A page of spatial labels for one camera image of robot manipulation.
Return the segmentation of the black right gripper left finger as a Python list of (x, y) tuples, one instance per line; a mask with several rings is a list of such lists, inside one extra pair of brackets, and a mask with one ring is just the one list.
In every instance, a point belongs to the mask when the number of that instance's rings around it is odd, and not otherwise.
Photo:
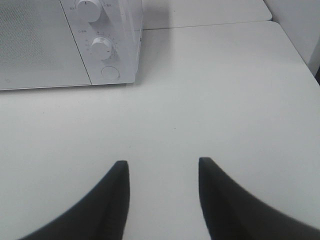
[(24, 239), (121, 240), (129, 205), (129, 165), (119, 160), (73, 207)]

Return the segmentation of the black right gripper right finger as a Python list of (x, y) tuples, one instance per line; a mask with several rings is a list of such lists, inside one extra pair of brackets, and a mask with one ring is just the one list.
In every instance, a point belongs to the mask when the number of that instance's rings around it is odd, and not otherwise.
[(265, 204), (211, 158), (198, 162), (203, 217), (213, 240), (318, 240), (320, 231)]

